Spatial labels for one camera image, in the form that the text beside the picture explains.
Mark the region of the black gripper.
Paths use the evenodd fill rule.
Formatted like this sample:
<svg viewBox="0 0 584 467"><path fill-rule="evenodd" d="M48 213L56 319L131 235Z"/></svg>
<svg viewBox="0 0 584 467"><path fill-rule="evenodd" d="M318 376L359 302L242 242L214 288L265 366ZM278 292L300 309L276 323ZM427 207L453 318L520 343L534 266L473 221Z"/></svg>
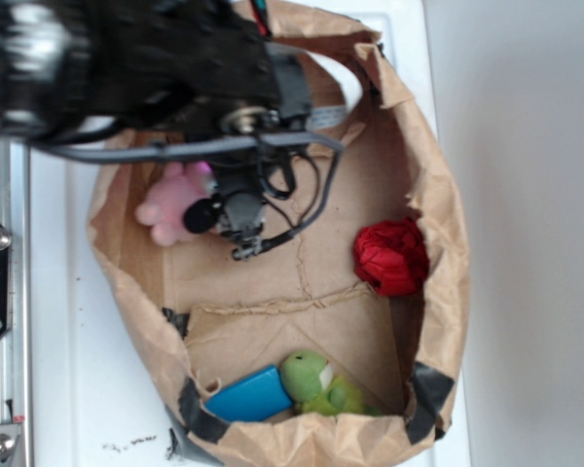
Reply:
<svg viewBox="0 0 584 467"><path fill-rule="evenodd" d="M297 190L294 159L310 161L309 143L302 137L311 111L310 89L299 55L274 52L270 60L281 91L280 105L274 109L245 106L220 119L225 135L234 140L249 136L252 143L249 147L222 145L219 152L203 157L213 170L213 194L191 205L183 218L185 227L194 234L216 228L236 246L233 257L237 261L280 246L306 223L305 215L293 221L283 213L288 230L263 238L266 208L281 212L274 203L290 199Z"/></svg>

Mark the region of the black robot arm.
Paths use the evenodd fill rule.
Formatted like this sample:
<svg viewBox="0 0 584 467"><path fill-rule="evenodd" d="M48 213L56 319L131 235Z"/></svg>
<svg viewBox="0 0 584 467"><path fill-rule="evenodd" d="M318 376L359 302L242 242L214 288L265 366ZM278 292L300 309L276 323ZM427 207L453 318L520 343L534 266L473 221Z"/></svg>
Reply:
<svg viewBox="0 0 584 467"><path fill-rule="evenodd" d="M264 209L296 188L312 138L295 53L228 1L0 1L0 138L79 162L202 162L214 182L176 194L191 234L217 228L236 259L270 251L318 215L263 238Z"/></svg>

